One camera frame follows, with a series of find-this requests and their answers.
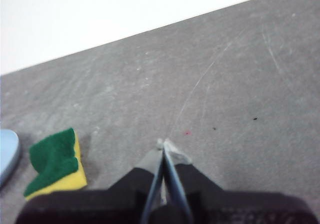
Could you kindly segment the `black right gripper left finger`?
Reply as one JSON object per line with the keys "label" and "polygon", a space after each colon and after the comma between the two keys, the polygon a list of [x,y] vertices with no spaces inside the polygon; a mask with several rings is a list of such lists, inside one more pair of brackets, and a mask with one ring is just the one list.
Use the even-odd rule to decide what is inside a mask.
{"label": "black right gripper left finger", "polygon": [[139,223],[162,162],[158,140],[143,159],[107,189],[55,191],[27,201],[16,223]]}

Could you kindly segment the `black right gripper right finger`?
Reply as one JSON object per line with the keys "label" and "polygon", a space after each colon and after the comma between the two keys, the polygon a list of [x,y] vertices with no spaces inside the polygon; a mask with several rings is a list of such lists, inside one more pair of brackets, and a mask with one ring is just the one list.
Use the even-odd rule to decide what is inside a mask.
{"label": "black right gripper right finger", "polygon": [[163,144],[169,193],[189,223],[313,222],[313,212],[302,199],[278,192],[225,190],[169,139]]}

